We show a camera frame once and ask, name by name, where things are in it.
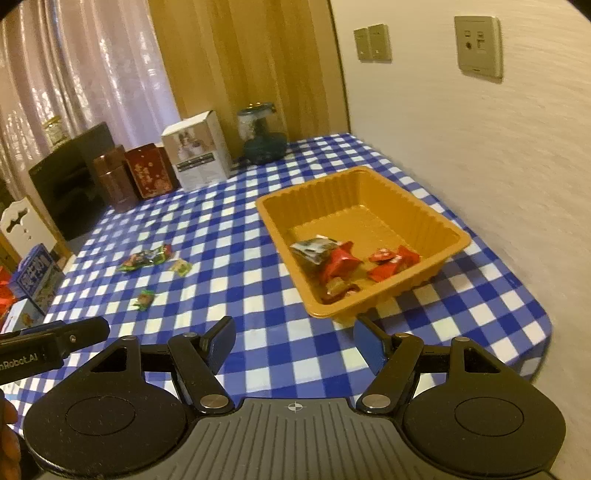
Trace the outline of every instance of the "crosshair symbol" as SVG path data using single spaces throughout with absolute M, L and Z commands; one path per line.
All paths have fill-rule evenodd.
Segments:
M 289 408 L 291 411 L 298 412 L 302 408 L 305 408 L 305 407 L 301 403 L 298 403 L 295 401 L 293 403 L 290 403 L 288 406 L 286 406 L 286 408 Z

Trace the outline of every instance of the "finger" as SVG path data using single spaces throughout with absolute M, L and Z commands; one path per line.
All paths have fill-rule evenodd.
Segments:
M 17 420 L 17 409 L 8 400 L 4 400 L 4 423 L 16 423 Z
M 0 476 L 3 480 L 21 480 L 21 467 L 3 456 L 0 460 Z
M 0 440 L 2 440 L 2 450 L 4 451 L 4 455 L 13 462 L 20 462 L 21 446 L 17 434 L 5 425 L 0 433 Z

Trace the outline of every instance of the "checkered tablecloth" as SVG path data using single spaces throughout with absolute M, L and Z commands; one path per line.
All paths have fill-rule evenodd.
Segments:
M 122 335 L 166 343 L 179 333 L 203 333 L 228 314 L 236 320 L 238 335 L 218 379 L 235 402 L 245 395 L 359 395 L 373 375 L 355 349 L 352 328 L 308 316 L 255 207 L 261 195 L 358 165 L 406 188 L 473 239 L 428 284 L 378 307 L 385 330 L 410 332 L 430 344 L 448 345 L 455 336 L 468 336 L 531 376 L 551 332 L 540 304 L 445 205 L 348 134 L 291 144 L 284 161 L 249 167 L 195 192 L 148 200 L 124 214 L 110 210 L 68 272 L 46 321 L 101 315 L 111 324 L 107 343 Z M 170 262 L 116 271 L 132 252 L 163 242 L 194 264 L 187 277 L 170 272 Z M 132 304 L 145 288 L 157 296 L 146 312 L 139 312 Z M 11 385 L 7 397 L 26 413 L 43 392 L 105 346 L 76 352 L 66 367 Z M 147 380 L 174 391 L 167 374 L 148 373 Z M 440 381 L 443 376 L 423 375 L 420 389 Z

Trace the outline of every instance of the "yellow plastic basket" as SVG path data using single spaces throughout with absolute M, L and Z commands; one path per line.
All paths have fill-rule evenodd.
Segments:
M 411 193 L 367 167 L 355 167 L 265 195 L 256 201 L 265 226 L 291 274 L 304 306 L 317 318 L 342 319 L 365 312 L 429 280 L 448 257 L 466 248 L 470 236 Z M 320 295 L 317 273 L 290 245 L 325 235 L 352 241 L 352 254 L 363 260 L 351 281 L 361 291 L 331 305 Z M 376 283 L 366 273 L 375 264 L 367 258 L 378 248 L 405 245 L 421 261 Z

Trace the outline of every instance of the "wall socket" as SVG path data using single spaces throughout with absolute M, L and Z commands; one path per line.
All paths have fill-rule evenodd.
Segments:
M 385 24 L 372 25 L 353 31 L 357 57 L 361 61 L 391 62 L 392 50 L 388 26 Z
M 503 77 L 501 23 L 497 17 L 455 17 L 460 70 Z

